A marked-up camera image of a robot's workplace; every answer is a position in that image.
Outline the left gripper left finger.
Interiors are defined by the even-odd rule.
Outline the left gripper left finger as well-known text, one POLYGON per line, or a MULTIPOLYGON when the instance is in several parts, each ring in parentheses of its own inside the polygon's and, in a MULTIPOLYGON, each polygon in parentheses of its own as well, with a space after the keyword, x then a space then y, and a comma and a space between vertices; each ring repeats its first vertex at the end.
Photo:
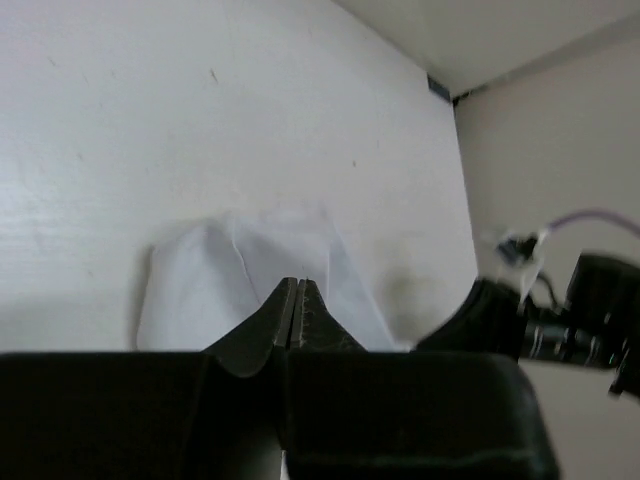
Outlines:
POLYGON ((271 367, 296 282, 201 351, 1 358, 5 479, 277 479, 271 367))

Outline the blue label sticker right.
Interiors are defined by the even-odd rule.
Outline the blue label sticker right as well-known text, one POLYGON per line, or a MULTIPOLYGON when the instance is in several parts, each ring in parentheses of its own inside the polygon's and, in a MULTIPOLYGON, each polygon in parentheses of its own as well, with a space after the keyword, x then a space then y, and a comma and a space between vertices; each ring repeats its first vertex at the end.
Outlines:
POLYGON ((441 98, 443 101, 445 101, 448 104, 452 102, 451 94, 449 90, 439 81, 437 81, 433 76, 431 75, 427 76, 427 83, 428 83, 428 88, 432 93, 437 95, 439 98, 441 98))

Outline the white skirt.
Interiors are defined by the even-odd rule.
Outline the white skirt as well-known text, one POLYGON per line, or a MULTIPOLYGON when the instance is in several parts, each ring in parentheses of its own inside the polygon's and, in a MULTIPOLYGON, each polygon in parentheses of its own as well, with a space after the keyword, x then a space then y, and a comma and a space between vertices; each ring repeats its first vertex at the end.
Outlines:
POLYGON ((156 244, 136 346, 202 350, 255 313, 285 277, 314 281, 329 313, 365 349, 407 350, 319 208, 227 213, 156 244))

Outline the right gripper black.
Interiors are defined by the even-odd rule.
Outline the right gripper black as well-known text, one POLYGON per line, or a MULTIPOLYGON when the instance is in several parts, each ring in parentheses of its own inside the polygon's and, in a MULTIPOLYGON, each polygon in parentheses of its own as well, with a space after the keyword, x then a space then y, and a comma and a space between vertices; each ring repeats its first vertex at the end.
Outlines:
POLYGON ((520 295, 511 286, 477 279, 458 310, 417 350, 495 353, 599 370, 622 363, 620 309, 611 302, 519 307, 520 295))

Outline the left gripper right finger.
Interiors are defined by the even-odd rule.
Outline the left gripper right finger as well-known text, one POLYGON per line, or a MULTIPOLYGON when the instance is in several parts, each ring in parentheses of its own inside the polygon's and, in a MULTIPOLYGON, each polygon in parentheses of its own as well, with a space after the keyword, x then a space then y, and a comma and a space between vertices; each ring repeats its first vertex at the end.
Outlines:
POLYGON ((370 352, 298 284, 284 359, 293 479, 556 479, 528 378, 495 353, 370 352))

